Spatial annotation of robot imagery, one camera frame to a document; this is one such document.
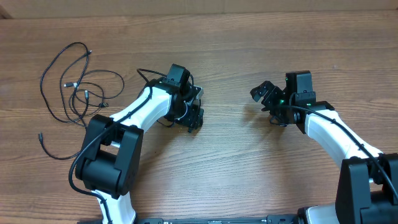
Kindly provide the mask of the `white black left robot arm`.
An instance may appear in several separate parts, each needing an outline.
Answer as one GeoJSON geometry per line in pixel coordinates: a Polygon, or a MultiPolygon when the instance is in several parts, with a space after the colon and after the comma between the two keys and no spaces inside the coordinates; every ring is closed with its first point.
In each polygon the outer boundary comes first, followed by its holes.
{"type": "Polygon", "coordinates": [[[203,88],[190,82],[152,80],[127,108],[109,117],[97,114],[89,122],[81,154],[73,161],[68,178],[77,178],[73,190],[96,197],[100,223],[134,223],[130,188],[139,168],[146,131],[160,118],[193,131],[202,126],[203,88]]]}

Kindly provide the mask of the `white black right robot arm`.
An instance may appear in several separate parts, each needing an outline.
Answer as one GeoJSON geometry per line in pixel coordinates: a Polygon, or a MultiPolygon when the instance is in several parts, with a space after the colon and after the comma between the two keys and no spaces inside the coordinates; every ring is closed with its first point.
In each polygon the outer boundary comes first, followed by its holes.
{"type": "Polygon", "coordinates": [[[340,166],[335,201],[301,208],[283,223],[397,223],[397,154],[385,154],[361,139],[334,107],[317,101],[310,81],[265,81],[250,94],[273,125],[296,124],[340,166]]]}

